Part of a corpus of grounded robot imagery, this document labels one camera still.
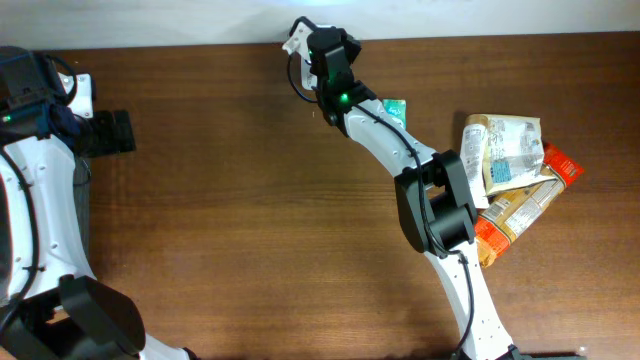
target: snack package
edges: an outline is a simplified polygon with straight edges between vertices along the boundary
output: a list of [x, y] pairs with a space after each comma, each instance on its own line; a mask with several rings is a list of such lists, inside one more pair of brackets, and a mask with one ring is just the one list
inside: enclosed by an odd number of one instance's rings
[[539, 118], [471, 115], [460, 157], [479, 209], [489, 207], [488, 196], [553, 179], [540, 174], [544, 150]]
[[487, 147], [489, 119], [485, 115], [471, 115], [462, 132], [460, 159], [467, 174], [473, 203], [478, 209], [489, 207], [482, 180], [482, 161]]
[[482, 161], [487, 196], [552, 179], [540, 174], [544, 150], [539, 118], [484, 116], [489, 124]]
[[542, 175], [553, 180], [495, 197], [475, 226], [478, 257], [490, 266], [571, 185], [584, 169], [551, 144], [544, 145]]
[[403, 129], [407, 129], [407, 102], [405, 100], [383, 99], [382, 106], [398, 124], [402, 124]]

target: white plastic casing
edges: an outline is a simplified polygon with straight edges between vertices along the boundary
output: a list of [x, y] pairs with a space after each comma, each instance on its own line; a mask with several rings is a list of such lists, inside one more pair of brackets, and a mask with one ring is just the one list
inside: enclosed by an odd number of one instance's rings
[[[420, 163], [426, 164], [432, 160], [436, 151], [411, 136], [402, 127], [400, 120], [397, 120], [384, 110], [380, 100], [367, 100], [360, 103], [360, 106], [394, 126], [418, 152]], [[416, 168], [415, 159], [400, 138], [360, 109], [354, 107], [346, 114], [344, 124], [349, 137], [367, 148], [382, 166], [389, 171], [391, 176], [396, 177], [402, 174], [402, 170], [405, 168]]]
[[[33, 197], [39, 232], [40, 263], [26, 298], [58, 287], [64, 275], [95, 278], [82, 248], [73, 199], [73, 154], [62, 141], [30, 137], [5, 146], [21, 169]], [[9, 164], [0, 158], [11, 223], [13, 263], [7, 295], [21, 291], [27, 281], [33, 253], [31, 222], [22, 189]]]
[[[513, 340], [500, 322], [489, 289], [487, 289], [487, 284], [482, 276], [478, 263], [478, 244], [475, 241], [473, 244], [464, 242], [452, 250], [460, 250], [467, 257], [473, 284], [475, 315], [471, 332], [462, 349], [471, 359], [497, 359], [508, 351]], [[440, 277], [458, 323], [460, 337], [462, 337], [469, 322], [469, 290], [459, 257], [448, 256], [445, 259], [440, 259], [428, 252], [425, 253], [425, 256]]]
[[[67, 92], [71, 92], [73, 88], [73, 77], [66, 76], [64, 74], [58, 73], [58, 77], [60, 77], [60, 81], [62, 81], [62, 86], [64, 86], [64, 90]], [[93, 98], [92, 98], [92, 89], [91, 89], [91, 75], [89, 74], [79, 74], [76, 76], [78, 79], [78, 87], [76, 89], [76, 96], [73, 98], [73, 101], [69, 104], [69, 108], [71, 112], [78, 116], [82, 116], [83, 118], [90, 119], [93, 117]]]
[[147, 343], [140, 353], [140, 360], [189, 360], [189, 355], [186, 351], [169, 347], [147, 334]]

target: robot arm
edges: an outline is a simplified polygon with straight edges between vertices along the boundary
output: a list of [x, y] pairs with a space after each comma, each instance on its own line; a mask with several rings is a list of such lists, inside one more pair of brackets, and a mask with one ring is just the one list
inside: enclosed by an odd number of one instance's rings
[[[94, 113], [90, 75], [59, 74], [52, 59], [0, 48], [0, 344], [17, 359], [195, 359], [145, 334], [135, 304], [91, 271], [74, 156], [135, 144], [126, 112]], [[60, 310], [68, 317], [51, 321]]]
[[[482, 276], [473, 229], [477, 213], [458, 155], [438, 154], [417, 141], [355, 80], [351, 64], [360, 43], [344, 29], [301, 17], [289, 36], [283, 49], [310, 67], [315, 79], [307, 83], [316, 84], [325, 120], [369, 150], [394, 178], [403, 232], [435, 268], [458, 323], [461, 342], [452, 358], [530, 359], [513, 345]], [[445, 192], [427, 202], [425, 184], [444, 186]]]

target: printed label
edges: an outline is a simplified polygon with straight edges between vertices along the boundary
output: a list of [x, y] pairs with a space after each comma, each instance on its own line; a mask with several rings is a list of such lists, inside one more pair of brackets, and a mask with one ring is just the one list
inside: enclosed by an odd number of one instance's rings
[[472, 124], [464, 128], [460, 159], [467, 174], [473, 202], [477, 208], [481, 209], [489, 206], [482, 179], [482, 158], [486, 143], [487, 128], [484, 125]]
[[509, 241], [509, 238], [505, 236], [502, 231], [482, 217], [478, 218], [475, 229], [476, 236], [489, 245], [489, 247], [496, 252], [497, 256], [502, 255], [511, 245], [511, 241]]
[[544, 144], [544, 163], [562, 178], [567, 187], [584, 172], [580, 165], [549, 143]]
[[542, 209], [538, 203], [532, 198], [529, 198], [516, 212], [509, 216], [504, 224], [516, 234], [516, 237], [519, 237], [536, 221], [540, 214], [542, 214]]
[[564, 184], [562, 181], [553, 180], [546, 181], [540, 185], [538, 190], [531, 195], [531, 198], [535, 200], [541, 208], [547, 206], [551, 200], [555, 199], [556, 196], [564, 189]]
[[482, 216], [491, 222], [496, 222], [498, 217], [504, 214], [504, 211], [509, 207], [509, 205], [511, 205], [509, 200], [504, 198], [498, 199], [482, 213]]

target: wooden table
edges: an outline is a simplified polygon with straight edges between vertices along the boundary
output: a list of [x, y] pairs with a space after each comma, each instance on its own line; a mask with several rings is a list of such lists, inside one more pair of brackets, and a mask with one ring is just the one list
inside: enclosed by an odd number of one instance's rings
[[[93, 165], [96, 275], [204, 359], [451, 350], [439, 280], [392, 179], [287, 83], [279, 44], [69, 51], [138, 150]], [[472, 113], [542, 118], [586, 173], [484, 274], [524, 352], [640, 357], [640, 34], [365, 42], [354, 70], [459, 149]]]

